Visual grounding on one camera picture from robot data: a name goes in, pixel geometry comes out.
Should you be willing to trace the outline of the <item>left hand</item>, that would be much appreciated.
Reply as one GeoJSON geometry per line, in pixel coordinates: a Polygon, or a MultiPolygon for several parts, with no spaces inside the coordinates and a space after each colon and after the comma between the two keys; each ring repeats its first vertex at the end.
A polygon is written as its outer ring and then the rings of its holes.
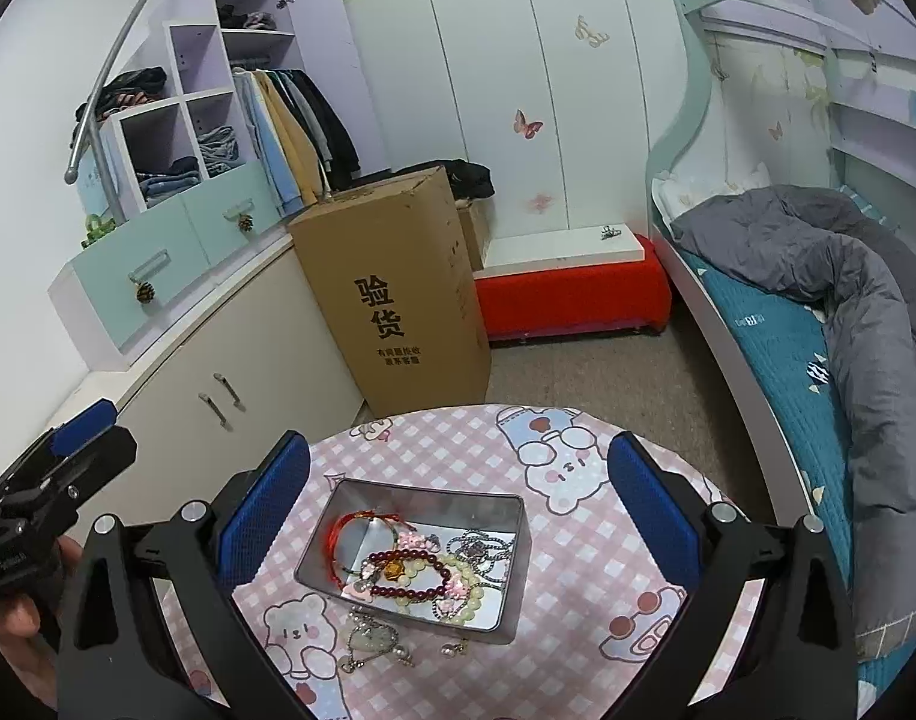
{"type": "Polygon", "coordinates": [[[58,655],[40,637],[41,614],[28,595],[0,601],[0,654],[25,692],[43,707],[58,704],[58,655]]]}

